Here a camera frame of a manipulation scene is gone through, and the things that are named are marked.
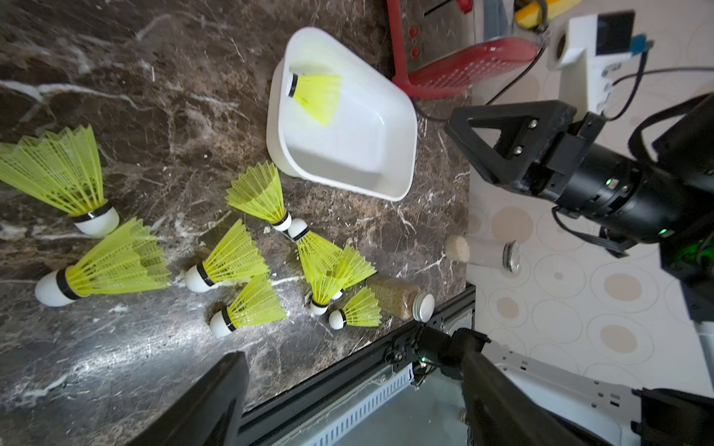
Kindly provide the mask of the yellow shuttlecock eight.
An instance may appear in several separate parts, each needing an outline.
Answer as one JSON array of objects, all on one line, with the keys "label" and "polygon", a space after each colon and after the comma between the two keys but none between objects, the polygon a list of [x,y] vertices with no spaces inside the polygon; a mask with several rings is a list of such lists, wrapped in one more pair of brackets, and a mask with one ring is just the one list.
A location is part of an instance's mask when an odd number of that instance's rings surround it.
[{"label": "yellow shuttlecock eight", "polygon": [[344,307],[331,312],[328,318],[333,330],[341,330],[345,326],[379,327],[381,320],[379,300],[368,286],[363,287]]}]

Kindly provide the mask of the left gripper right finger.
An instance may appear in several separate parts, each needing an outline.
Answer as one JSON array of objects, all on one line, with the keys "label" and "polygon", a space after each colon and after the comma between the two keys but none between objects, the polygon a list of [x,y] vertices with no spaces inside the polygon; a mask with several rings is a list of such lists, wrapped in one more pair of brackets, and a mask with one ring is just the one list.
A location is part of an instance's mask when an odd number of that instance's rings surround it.
[{"label": "left gripper right finger", "polygon": [[470,445],[590,445],[591,433],[542,409],[479,352],[461,362]]}]

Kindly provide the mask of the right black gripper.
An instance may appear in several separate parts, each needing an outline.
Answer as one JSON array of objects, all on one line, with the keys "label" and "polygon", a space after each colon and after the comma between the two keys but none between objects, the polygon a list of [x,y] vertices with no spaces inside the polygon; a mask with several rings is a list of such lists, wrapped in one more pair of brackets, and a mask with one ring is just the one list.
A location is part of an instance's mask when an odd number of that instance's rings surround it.
[{"label": "right black gripper", "polygon": [[488,183],[535,193],[601,229],[590,243],[660,243],[678,232],[678,182],[594,142],[604,120],[559,100],[461,107],[444,130]]}]

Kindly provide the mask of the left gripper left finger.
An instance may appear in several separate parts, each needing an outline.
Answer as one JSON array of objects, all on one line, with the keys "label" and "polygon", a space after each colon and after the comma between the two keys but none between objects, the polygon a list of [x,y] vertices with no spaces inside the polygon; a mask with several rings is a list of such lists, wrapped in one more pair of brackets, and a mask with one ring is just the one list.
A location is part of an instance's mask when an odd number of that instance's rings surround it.
[{"label": "left gripper left finger", "polygon": [[130,444],[238,444],[248,384],[245,353],[226,354]]}]

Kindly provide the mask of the yellow shuttlecock three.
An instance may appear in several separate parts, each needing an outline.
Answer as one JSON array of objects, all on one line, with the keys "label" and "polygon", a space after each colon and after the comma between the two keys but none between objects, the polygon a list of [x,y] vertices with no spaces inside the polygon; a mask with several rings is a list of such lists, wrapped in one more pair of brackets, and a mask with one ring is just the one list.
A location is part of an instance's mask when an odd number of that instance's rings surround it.
[{"label": "yellow shuttlecock three", "polygon": [[208,258],[186,272],[185,283],[192,292],[204,293],[220,282],[245,282],[269,273],[260,249],[245,223],[238,219]]}]

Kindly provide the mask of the yellow shuttlecock two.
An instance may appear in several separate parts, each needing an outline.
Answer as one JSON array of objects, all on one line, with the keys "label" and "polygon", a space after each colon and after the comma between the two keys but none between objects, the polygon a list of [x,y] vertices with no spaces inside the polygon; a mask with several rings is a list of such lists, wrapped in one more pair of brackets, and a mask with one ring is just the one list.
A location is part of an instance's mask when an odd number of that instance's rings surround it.
[{"label": "yellow shuttlecock two", "polygon": [[279,172],[273,163],[260,163],[240,174],[226,190],[229,206],[271,224],[277,232],[286,232],[292,217],[284,204]]}]

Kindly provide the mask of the yellow shuttlecock nine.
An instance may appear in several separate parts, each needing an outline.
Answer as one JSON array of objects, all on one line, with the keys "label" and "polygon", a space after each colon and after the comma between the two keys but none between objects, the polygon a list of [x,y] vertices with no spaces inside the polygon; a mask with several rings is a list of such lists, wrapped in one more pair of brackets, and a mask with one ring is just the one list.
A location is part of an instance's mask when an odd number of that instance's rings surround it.
[{"label": "yellow shuttlecock nine", "polygon": [[23,137],[1,145],[1,180],[69,215],[91,237],[104,237],[120,217],[105,197],[102,163],[91,126]]}]

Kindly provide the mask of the yellow shuttlecock four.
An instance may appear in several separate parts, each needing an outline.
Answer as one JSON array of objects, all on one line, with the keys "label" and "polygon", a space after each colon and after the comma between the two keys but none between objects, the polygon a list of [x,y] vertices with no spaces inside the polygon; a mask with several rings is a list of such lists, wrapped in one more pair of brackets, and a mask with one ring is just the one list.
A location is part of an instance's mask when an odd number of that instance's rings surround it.
[{"label": "yellow shuttlecock four", "polygon": [[238,328],[274,323],[288,318],[268,276],[250,280],[232,303],[217,312],[209,328],[214,336],[223,337]]}]

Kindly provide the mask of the yellow shuttlecock one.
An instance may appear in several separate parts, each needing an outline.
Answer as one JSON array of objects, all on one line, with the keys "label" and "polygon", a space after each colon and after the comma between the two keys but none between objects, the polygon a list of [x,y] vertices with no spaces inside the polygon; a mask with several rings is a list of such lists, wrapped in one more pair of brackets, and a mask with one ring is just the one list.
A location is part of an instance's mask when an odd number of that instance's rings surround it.
[{"label": "yellow shuttlecock one", "polygon": [[317,123],[329,126],[337,113],[342,91],[338,74],[298,75],[292,72],[288,98],[293,98]]}]

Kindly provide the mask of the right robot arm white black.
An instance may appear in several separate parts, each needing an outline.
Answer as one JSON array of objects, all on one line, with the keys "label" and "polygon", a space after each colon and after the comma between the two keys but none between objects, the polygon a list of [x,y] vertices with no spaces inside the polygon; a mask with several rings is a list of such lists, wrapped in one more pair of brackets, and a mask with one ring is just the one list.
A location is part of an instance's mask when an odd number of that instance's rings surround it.
[{"label": "right robot arm white black", "polygon": [[[629,156],[599,145],[605,118],[576,116],[559,100],[461,107],[444,128],[479,175],[512,193],[552,203],[556,221],[585,217],[600,226],[583,240],[624,258],[654,243],[661,268],[677,279],[691,320],[713,320],[713,98],[702,95],[655,113],[650,127],[673,126],[647,149],[643,128],[628,139]],[[602,429],[575,414],[538,405],[489,362],[484,334],[453,335],[424,324],[413,356],[459,380],[470,445],[598,445]]]}]

